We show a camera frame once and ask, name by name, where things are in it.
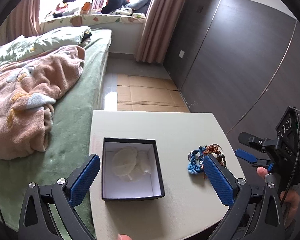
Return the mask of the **right human hand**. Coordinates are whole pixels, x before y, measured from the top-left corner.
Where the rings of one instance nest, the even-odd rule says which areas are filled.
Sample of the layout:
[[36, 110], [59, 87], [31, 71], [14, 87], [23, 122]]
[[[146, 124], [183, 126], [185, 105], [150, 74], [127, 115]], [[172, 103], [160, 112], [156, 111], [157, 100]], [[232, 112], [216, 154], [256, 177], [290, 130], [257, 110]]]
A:
[[289, 190], [288, 192], [281, 192], [280, 199], [284, 200], [285, 204], [290, 205], [289, 213], [285, 222], [285, 228], [288, 228], [297, 214], [300, 204], [300, 196], [295, 190]]

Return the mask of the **left human hand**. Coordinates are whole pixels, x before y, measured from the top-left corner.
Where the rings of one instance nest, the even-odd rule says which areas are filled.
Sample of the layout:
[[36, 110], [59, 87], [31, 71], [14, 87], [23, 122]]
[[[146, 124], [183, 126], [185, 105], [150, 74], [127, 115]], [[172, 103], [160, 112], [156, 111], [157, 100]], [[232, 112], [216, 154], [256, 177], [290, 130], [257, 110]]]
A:
[[132, 238], [127, 235], [118, 234], [117, 240], [132, 240]]

